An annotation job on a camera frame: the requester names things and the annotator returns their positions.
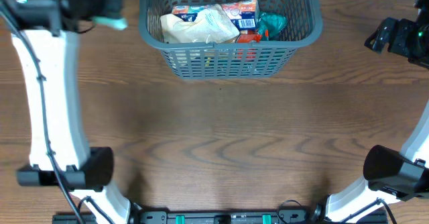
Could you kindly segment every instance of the green connector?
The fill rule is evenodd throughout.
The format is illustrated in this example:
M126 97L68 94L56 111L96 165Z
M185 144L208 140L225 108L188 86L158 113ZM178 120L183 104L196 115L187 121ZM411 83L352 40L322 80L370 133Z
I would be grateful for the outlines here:
M271 224L271 215L262 215L262 224Z
M185 224L185 216L176 216L176 224Z

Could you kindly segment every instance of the printed label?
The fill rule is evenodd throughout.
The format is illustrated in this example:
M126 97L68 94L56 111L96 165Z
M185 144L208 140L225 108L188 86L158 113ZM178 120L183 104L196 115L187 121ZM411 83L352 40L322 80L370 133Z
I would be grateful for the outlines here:
M217 23L216 23L216 21L215 21L215 17L213 16L213 14L211 14L211 13L207 13L207 14L206 14L206 19L207 19L207 22L208 22L211 26L219 28L219 26L217 25Z
M239 19L238 22L242 29L256 27L254 19Z

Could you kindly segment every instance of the green plastic item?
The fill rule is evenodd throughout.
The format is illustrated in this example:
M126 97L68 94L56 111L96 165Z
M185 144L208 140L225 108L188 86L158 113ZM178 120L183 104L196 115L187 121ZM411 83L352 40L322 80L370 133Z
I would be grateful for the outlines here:
M271 215L262 215L262 224L271 224Z
M268 41L274 39L288 23L286 17L276 13L261 12L257 22L257 33L262 35L262 40Z
M176 216L176 224L185 224L185 216Z

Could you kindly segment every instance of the red package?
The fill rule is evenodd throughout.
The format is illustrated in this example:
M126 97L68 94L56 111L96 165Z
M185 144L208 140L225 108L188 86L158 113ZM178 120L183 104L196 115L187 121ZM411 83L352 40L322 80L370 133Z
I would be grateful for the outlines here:
M255 30L240 30L240 34L255 34Z
M237 43L250 43L250 42L257 42L259 43L262 40L262 35L260 34L242 34L239 36L239 38L237 39ZM241 59L241 55L243 55L242 52L238 52L237 53L239 55L238 59ZM256 52L247 52L247 56L246 59L252 59L255 58L254 55L256 54Z

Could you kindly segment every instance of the wood grain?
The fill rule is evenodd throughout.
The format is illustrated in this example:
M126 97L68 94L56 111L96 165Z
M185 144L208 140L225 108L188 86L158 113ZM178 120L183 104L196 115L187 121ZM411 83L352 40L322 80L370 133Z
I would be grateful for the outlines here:
M182 81L130 27L82 36L79 83L92 146L115 151L115 180L132 201L174 211L271 209L338 192L376 144L400 149L428 99L429 72L365 38L413 0L320 0L324 32L273 78ZM9 33L0 30L0 219L48 223L69 211L56 188L22 188L30 128ZM399 223L429 221L427 201L392 206Z

